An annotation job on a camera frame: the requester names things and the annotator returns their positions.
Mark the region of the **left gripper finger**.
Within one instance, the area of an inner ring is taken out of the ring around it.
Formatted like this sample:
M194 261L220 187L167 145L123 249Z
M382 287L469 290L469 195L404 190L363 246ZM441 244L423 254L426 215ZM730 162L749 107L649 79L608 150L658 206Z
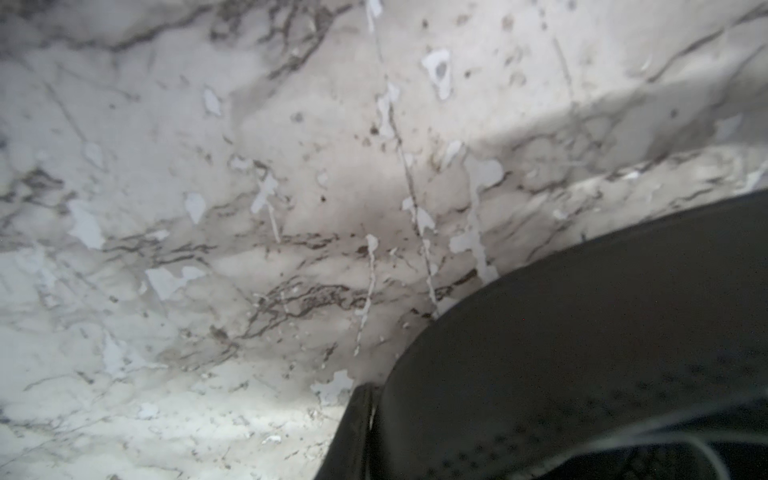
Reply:
M368 438L379 392L375 383L354 388L315 480L368 478Z

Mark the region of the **black belt coil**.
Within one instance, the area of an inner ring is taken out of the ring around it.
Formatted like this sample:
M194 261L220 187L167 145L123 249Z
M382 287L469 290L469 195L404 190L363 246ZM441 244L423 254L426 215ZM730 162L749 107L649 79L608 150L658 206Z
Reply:
M427 327L373 422L376 479L490 479L767 387L767 196L617 231L513 271Z

